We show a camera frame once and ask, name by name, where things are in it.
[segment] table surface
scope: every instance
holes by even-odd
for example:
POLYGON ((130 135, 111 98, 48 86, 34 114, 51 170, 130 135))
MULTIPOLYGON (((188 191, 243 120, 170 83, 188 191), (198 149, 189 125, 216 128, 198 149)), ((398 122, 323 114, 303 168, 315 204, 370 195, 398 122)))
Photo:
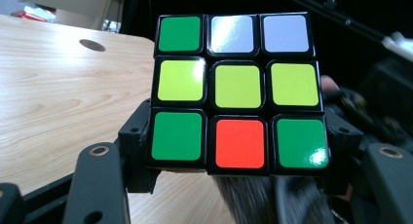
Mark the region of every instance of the table surface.
MULTIPOLYGON (((0 16, 0 182, 25 195, 72 173, 87 146, 113 142, 150 95, 153 47, 145 38, 0 16)), ((205 173, 162 172, 153 195, 129 198, 132 223, 234 223, 205 173)))

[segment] cube face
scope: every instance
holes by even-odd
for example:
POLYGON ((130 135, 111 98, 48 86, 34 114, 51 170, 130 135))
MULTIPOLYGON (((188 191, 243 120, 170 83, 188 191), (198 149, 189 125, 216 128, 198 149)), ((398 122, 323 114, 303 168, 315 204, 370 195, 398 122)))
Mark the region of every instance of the cube face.
POLYGON ((269 175, 267 124, 258 116, 220 115, 210 120, 210 174, 269 175))
POLYGON ((310 64, 276 63, 271 66, 273 101, 277 105, 319 104, 316 72, 310 64))
POLYGON ((152 168, 206 166, 207 117, 200 109, 151 109, 146 163, 152 168))
POLYGON ((307 13, 161 16, 146 165, 319 175, 329 165, 307 13))
POLYGON ((279 115, 272 121, 278 173, 324 169, 329 162, 323 117, 279 115))
POLYGON ((207 52, 212 56, 255 56, 256 16, 208 16, 207 52))
POLYGON ((264 125, 258 120, 219 120, 216 164, 221 168, 264 167, 264 137, 264 125))
POLYGON ((152 104, 198 106, 206 99, 207 65, 201 57, 158 56, 152 85, 152 104))
POLYGON ((197 55, 203 50, 204 16, 160 17, 154 56, 197 55))
POLYGON ((160 100, 201 100, 205 64, 201 60, 166 60, 161 64, 160 100))
POLYGON ((221 61, 209 72, 212 105, 223 112, 256 112, 265 99, 263 72, 254 62, 221 61))
POLYGON ((267 71, 269 99, 274 110, 323 111, 319 70, 315 62, 274 60, 267 71))
POLYGON ((202 150, 202 117, 197 113, 159 112, 155 116, 152 157, 196 161, 202 150))
POLYGON ((314 56, 309 18, 303 14, 261 16, 261 43, 272 56, 314 56))

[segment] dark fabric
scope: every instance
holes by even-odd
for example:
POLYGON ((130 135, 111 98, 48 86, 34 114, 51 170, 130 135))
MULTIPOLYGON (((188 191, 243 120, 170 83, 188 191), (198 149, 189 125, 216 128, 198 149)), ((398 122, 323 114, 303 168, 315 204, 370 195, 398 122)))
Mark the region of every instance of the dark fabric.
POLYGON ((327 197, 311 177, 213 177, 239 224, 335 223, 327 197))

